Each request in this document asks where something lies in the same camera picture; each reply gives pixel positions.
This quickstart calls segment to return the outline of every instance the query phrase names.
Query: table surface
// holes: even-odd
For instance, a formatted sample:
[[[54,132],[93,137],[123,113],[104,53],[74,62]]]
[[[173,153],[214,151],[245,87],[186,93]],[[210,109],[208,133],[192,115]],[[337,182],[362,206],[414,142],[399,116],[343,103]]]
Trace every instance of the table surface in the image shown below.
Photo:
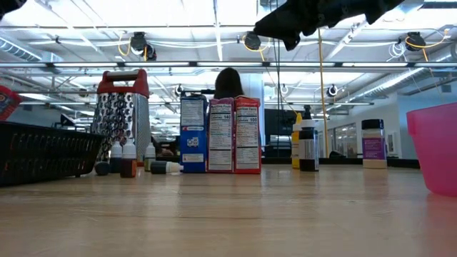
[[[457,198],[420,171],[266,165],[0,188],[1,256],[457,256]]]

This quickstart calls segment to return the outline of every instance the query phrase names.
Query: black basket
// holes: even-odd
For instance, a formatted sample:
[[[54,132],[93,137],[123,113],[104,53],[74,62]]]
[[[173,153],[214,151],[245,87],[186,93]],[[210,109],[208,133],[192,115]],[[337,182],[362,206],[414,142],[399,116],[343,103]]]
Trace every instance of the black basket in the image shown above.
[[[88,174],[104,138],[0,122],[0,186]]]

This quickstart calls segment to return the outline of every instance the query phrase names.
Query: pink plastic cup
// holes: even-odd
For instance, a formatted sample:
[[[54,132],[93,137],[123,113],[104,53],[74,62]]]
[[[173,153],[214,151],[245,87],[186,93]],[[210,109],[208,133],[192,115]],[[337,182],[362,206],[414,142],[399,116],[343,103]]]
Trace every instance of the pink plastic cup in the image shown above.
[[[428,190],[457,196],[457,103],[408,112],[413,137]]]

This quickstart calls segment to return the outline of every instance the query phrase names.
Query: yellow bottle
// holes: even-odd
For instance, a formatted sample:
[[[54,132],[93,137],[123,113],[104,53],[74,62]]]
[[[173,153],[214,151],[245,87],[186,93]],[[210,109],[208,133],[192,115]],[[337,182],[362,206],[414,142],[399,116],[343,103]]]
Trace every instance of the yellow bottle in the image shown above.
[[[300,169],[299,142],[301,130],[301,114],[297,114],[296,123],[293,125],[292,132],[292,168]]]

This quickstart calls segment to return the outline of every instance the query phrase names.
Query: blue box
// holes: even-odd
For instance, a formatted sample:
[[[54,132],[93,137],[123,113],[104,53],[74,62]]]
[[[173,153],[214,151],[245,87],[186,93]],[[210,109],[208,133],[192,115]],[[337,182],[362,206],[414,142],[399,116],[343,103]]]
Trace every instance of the blue box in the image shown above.
[[[204,95],[181,97],[180,162],[184,173],[206,172],[207,109],[208,101]]]

